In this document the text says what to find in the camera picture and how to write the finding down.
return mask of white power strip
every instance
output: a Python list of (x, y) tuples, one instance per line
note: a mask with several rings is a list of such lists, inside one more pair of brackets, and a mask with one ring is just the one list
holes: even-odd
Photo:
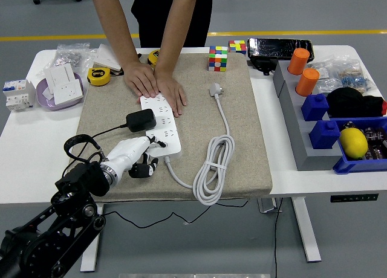
[(156, 98), (140, 98), (141, 108), (152, 109), (156, 118), (156, 127), (147, 130), (146, 135), (149, 137), (156, 136), (159, 141), (167, 144), (165, 148), (151, 147), (149, 154), (153, 158), (161, 158), (169, 156), (170, 158), (178, 158), (181, 156), (181, 144), (177, 133), (174, 113), (169, 106), (165, 97), (159, 93)]

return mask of plug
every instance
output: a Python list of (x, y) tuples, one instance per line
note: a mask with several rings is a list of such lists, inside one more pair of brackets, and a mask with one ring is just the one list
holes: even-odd
[(128, 127), (131, 132), (150, 130), (156, 126), (156, 118), (152, 109), (130, 113), (126, 116), (126, 124), (122, 128)]
[(210, 87), (210, 95), (214, 97), (215, 94), (221, 95), (223, 94), (223, 89), (220, 87), (218, 83), (213, 83)]

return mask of gray box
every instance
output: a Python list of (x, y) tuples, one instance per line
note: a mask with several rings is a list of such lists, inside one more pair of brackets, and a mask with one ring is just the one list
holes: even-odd
[[(273, 81), (288, 129), (297, 170), (331, 170), (342, 157), (339, 144), (335, 142), (332, 149), (313, 149), (309, 133), (316, 121), (304, 120), (301, 106), (306, 98), (296, 92), (296, 86), (301, 76), (295, 76), (288, 72), (289, 63), (288, 60), (278, 62)], [(316, 89), (314, 89), (313, 94), (318, 94)], [(325, 113), (322, 119), (329, 120), (328, 114)]]

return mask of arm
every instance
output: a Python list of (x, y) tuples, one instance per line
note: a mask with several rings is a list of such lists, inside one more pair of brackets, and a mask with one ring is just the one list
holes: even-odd
[(155, 97), (156, 79), (149, 65), (140, 63), (119, 0), (93, 0), (102, 28), (123, 68), (125, 82), (138, 95)]
[(173, 1), (154, 72), (158, 88), (166, 97), (175, 117), (183, 113), (187, 100), (183, 88), (173, 79), (172, 74), (187, 36), (195, 3), (196, 0)]

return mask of yellow tape measure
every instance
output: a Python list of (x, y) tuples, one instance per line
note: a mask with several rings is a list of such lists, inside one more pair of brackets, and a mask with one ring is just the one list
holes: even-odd
[(87, 80), (93, 86), (103, 86), (110, 81), (109, 68), (90, 68), (87, 74)]
[(155, 66), (156, 66), (159, 53), (160, 53), (160, 50), (154, 50), (151, 53), (149, 53), (148, 64), (150, 64), (151, 67), (153, 67), (153, 68), (155, 68)]

